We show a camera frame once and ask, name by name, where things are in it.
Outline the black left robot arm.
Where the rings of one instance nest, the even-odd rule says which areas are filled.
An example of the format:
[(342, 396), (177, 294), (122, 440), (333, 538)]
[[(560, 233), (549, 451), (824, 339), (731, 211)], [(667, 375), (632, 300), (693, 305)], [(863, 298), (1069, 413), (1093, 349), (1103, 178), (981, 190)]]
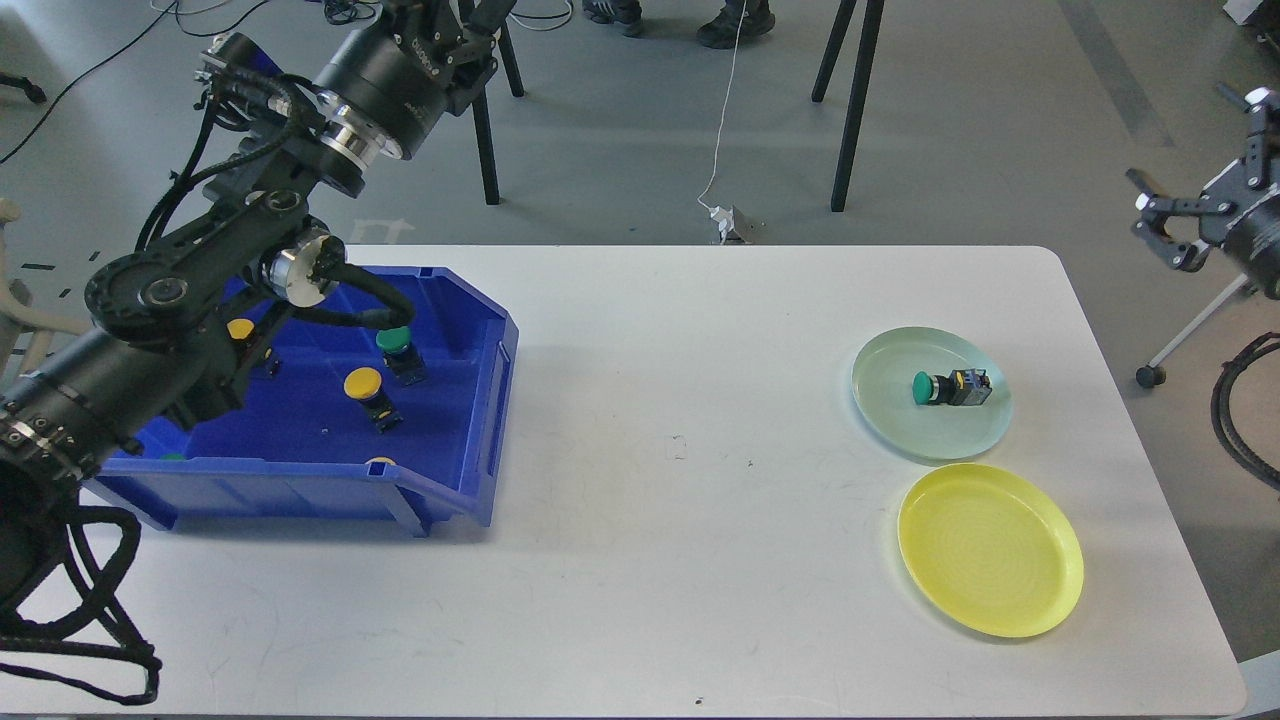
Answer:
[(389, 331), (413, 304), (356, 266), (308, 210), (357, 197), (372, 159), (411, 159), (442, 115), (481, 101), (509, 56), (511, 1), (384, 1), (315, 79), (236, 27), (211, 37), (202, 120), (134, 250), (84, 287), (91, 325), (3, 392), (3, 651), (131, 664), (118, 694), (38, 667), (3, 673), (123, 706), (157, 698), (161, 661), (116, 593), (141, 539), (81, 489), (164, 416), (184, 430), (243, 406), (289, 319)]

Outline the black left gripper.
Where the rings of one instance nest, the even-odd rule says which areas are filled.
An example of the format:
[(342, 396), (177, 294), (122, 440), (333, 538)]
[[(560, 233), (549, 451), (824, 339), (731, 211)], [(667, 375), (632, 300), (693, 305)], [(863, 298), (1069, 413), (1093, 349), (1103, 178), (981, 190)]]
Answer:
[(452, 1), (384, 1), (314, 82), (378, 128), (393, 158), (410, 160), (443, 115), (462, 115), (485, 92), (515, 4), (474, 1), (462, 19)]

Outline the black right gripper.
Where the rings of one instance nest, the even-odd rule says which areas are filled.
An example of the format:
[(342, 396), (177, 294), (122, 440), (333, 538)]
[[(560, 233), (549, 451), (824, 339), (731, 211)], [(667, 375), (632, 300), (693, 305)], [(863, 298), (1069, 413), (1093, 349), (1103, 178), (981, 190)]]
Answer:
[[(1248, 118), (1239, 160), (1229, 163), (1196, 199), (1175, 197), (1144, 170), (1126, 169), (1125, 177), (1139, 192), (1139, 218), (1132, 233), (1178, 272), (1198, 272), (1210, 246), (1221, 249), (1267, 299), (1279, 300), (1277, 161), (1271, 161), (1277, 94), (1268, 86), (1242, 94), (1226, 82), (1217, 82), (1215, 90)], [(1222, 204), (1228, 211), (1211, 215)], [(1202, 217), (1201, 240), (1176, 240), (1169, 233), (1172, 218), (1192, 217)]]

